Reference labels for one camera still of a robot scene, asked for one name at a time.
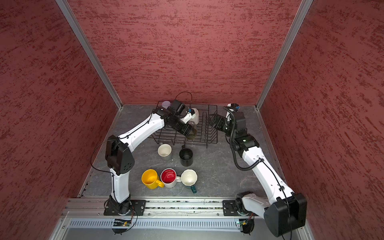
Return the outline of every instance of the textured red wall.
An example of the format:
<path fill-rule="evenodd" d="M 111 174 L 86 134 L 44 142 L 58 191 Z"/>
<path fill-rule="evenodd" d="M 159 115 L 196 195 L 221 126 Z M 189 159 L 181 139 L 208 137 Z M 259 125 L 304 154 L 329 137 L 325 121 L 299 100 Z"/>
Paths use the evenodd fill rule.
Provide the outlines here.
<path fill-rule="evenodd" d="M 255 104 L 301 0 L 68 2 L 123 103 Z"/>
<path fill-rule="evenodd" d="M 262 106 L 315 238 L 384 238 L 384 2 L 314 1 Z"/>
<path fill-rule="evenodd" d="M 0 239 L 47 239 L 117 111 L 54 0 L 0 3 Z"/>

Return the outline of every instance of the mug handle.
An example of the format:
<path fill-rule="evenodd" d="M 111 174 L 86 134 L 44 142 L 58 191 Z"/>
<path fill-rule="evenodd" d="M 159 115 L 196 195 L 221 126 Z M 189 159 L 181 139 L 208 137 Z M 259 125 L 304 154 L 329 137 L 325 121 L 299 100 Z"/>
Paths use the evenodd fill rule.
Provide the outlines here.
<path fill-rule="evenodd" d="M 157 184 L 159 185 L 159 187 L 164 187 L 164 183 L 160 180 L 156 180 Z"/>
<path fill-rule="evenodd" d="M 195 188 L 195 185 L 192 185 L 192 186 L 191 186 L 191 190 L 192 190 L 193 193 L 197 193 L 197 190 L 196 190 L 196 188 Z"/>

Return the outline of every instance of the metal bracket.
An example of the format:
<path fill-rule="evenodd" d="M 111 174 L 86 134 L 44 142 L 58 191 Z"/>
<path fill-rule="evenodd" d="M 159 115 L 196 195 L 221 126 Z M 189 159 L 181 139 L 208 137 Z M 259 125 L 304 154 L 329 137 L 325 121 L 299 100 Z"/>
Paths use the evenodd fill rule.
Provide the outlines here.
<path fill-rule="evenodd" d="M 241 216 L 239 212 L 235 209 L 236 202 L 234 200 L 223 200 L 223 213 L 224 216 Z"/>
<path fill-rule="evenodd" d="M 135 215 L 143 216 L 145 210 L 146 200 L 131 200 L 131 204 L 136 212 Z M 120 216 L 112 207 L 110 201 L 107 202 L 107 205 L 104 209 L 104 216 Z"/>

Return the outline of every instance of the gray table surface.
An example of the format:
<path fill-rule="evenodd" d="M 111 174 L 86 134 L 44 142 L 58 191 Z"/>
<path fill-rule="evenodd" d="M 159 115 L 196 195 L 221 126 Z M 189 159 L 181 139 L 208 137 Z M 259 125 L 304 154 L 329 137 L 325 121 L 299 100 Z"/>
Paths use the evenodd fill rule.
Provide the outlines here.
<path fill-rule="evenodd" d="M 149 105 L 125 105 L 113 134 L 118 136 L 132 129 L 134 126 L 146 119 L 154 106 Z M 244 112 L 247 121 L 248 133 L 253 135 L 259 142 L 267 159 L 271 159 L 266 145 L 260 123 L 257 119 L 253 106 L 244 106 L 240 110 Z M 218 113 L 225 116 L 226 111 L 219 106 Z M 159 145 L 147 138 L 132 153 L 135 165 L 129 175 L 129 191 L 133 197 L 234 197 L 237 193 L 251 191 L 260 197 L 265 197 L 265 192 L 253 171 L 240 171 L 233 163 L 232 154 L 223 132 L 218 133 L 218 143 L 205 146 L 187 145 L 193 151 L 194 162 L 190 167 L 183 167 L 179 160 L 179 151 L 182 144 L 176 143 L 172 146 L 172 159 L 165 161 L 157 153 Z M 98 154 L 95 166 L 108 171 L 107 162 L 104 158 L 105 146 Z M 248 166 L 238 157 L 240 166 Z M 184 170 L 196 171 L 198 180 L 195 184 L 197 193 L 185 187 L 181 182 L 173 188 L 148 189 L 141 182 L 141 175 L 147 169 L 154 169 L 157 174 L 166 168 L 173 168 L 180 176 Z M 89 184 L 83 192 L 83 196 L 108 196 L 111 194 L 111 175 L 105 172 L 93 171 L 89 178 Z"/>

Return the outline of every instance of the dish rack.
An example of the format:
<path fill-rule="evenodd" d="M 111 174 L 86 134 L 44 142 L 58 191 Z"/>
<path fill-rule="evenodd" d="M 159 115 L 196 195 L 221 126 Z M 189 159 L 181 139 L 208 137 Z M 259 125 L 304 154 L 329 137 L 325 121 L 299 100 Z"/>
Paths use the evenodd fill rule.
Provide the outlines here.
<path fill-rule="evenodd" d="M 186 114 L 186 110 L 189 104 L 185 104 L 185 110 L 182 115 Z M 208 144 L 217 143 L 217 130 L 209 126 L 209 115 L 217 113 L 217 105 L 210 104 L 191 104 L 191 108 L 196 108 L 199 111 L 199 123 L 196 125 L 197 135 L 194 139 L 187 139 L 183 134 L 178 133 L 171 127 L 165 125 L 162 129 L 152 133 L 149 138 L 153 138 L 157 144 L 164 143 L 181 143 L 181 144 L 193 144 L 206 146 Z"/>

